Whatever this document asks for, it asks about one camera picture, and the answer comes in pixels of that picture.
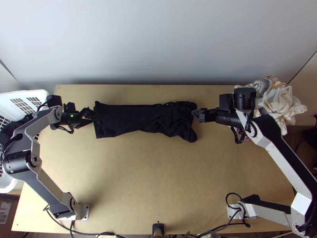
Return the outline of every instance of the cable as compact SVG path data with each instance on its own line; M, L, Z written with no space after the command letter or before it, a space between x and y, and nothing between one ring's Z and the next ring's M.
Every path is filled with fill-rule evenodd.
M74 128L70 124L68 124L68 127L69 127L70 130L67 130L65 127L62 127L62 126L57 126L58 129L66 131L69 134L73 134L74 133Z
M38 113L40 111L41 107L43 107L45 104L47 104L47 101L38 106L36 113Z
M69 229L69 232L71 234L71 238L74 238L73 233L72 233L72 228L73 228L74 223L75 223L75 221L71 221L71 227Z
M9 147L9 145L12 144L13 141L17 141L17 140L20 140L22 139L23 135L20 133L20 134L17 134L15 135L14 137L12 137L10 140L7 141L7 143L4 144L2 150L1 150L1 158L0 158L0 161L1 161L1 164L3 162L3 155L4 155L4 152L6 151L6 149Z
M26 232L22 238L27 237L28 234L29 234L29 232Z
M228 222L227 224L218 226L218 227L216 227L217 229L214 228L214 229L212 229L212 230L206 231L206 232L204 232L204 233L198 235L197 238L201 238L201 237L203 237L203 236L205 236L205 235L208 235L208 234L210 234L210 233L214 233L214 232L217 232L217 231L220 231L220 230L223 230L223 229L227 228L227 227L230 225L231 221L233 220L234 216L235 216L236 214L238 214L238 212L240 212L240 210L237 210L237 211L235 212L235 214L230 218L230 220L229 220L229 222Z
M226 195L226 197L225 197L225 202L226 202L227 206L228 206L229 208L232 208L232 209L234 209L234 210L237 210L237 211L233 214L233 216L231 216L231 218L230 218L230 220L228 221L228 223L227 223L227 224L224 224L224 225L221 225L221 226L218 226L218 227L216 227L216 228L213 228L213 229L211 229L211 230L209 230L209 231L206 231L206 232L204 232L204 233L198 235L196 238L201 238L201 237L203 237L203 236L205 236L205 235L208 235L208 234L210 234L210 233L215 233L215 232L221 231L221 230L227 228L228 226L233 226L233 225L245 225L245 226L248 227L248 228L251 227L251 225L248 224L248 223L246 223L245 220L244 220L245 218L247 218L247 216L245 215L245 214L246 214L246 210L245 210L245 207L242 205L242 203L238 203L238 204L243 208L243 210L244 210L242 222L239 222L239 223L231 223L231 221L233 220L233 218L235 217L235 215L238 214L238 212L241 211L241 208L240 208L240 207L232 207L232 206L229 205L229 203L228 203L228 197L229 197L230 195L236 195L236 196L238 196L238 197L240 198L240 200L242 199L241 196L240 196L239 194L236 194L235 192L230 192L230 193L228 193L228 194Z
M225 202L226 202L227 206L228 206L229 208L234 209L234 210L241 210L241 208L239 208L239 207L232 207L232 206L229 205L229 203L228 203L228 197L229 197L230 195L236 195L236 196L238 196L238 197L240 198L240 200L242 199L242 197L241 197L239 194L236 194L235 192L230 192L230 193L228 193L228 194L226 195L226 197L225 197Z
M313 219L313 217L315 217L316 209L317 209L317 200L314 199L313 210L312 210L308 220L303 225L300 225L300 226L296 225L296 228L299 232L306 230L307 227L310 225L311 220Z
M244 141L245 136L246 136L245 131L251 133L250 126L251 126L251 121L252 121L252 119L253 119L253 116L254 116L254 107L252 107L251 112L250 112L250 114L248 115L248 118L246 119L246 123L245 123L245 126L244 126L245 129L242 129L242 134L241 134L240 139L238 138L238 134L237 134L235 128L234 128L234 127L230 127L230 129L232 130L233 135L234 135L234 137L235 137L235 143L236 143L236 144L241 144L241 143Z
M73 233L76 233L76 234L79 234L79 235L84 235L84 236L97 236L97 237L99 237L99 236L104 235L104 236L116 236L116 237L118 237L118 238L125 238L124 236L116 235L116 234L113 233L113 232L84 233L84 232L75 231L75 230L73 230L73 229L70 229L70 228L68 228L68 227L65 227L63 224L59 223L55 218L52 217L52 215L48 212L48 207L49 207L49 205L47 205L47 206L43 209L43 211L46 211L47 214L51 217L51 219L52 219L55 223L57 223L60 227L63 227L65 230L68 230L69 232L73 232Z

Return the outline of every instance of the black cloth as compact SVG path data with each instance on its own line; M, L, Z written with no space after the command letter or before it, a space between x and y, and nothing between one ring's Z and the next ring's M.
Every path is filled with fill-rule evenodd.
M107 105L95 102L90 119L94 122L97 138L115 137L131 131L163 133L180 136L195 142L197 135L191 128L193 102L168 102L154 105Z
M13 132L16 128L19 128L32 119L33 115L28 114L20 121L12 121L9 124L5 125L0 131L0 144L5 145L12 137Z

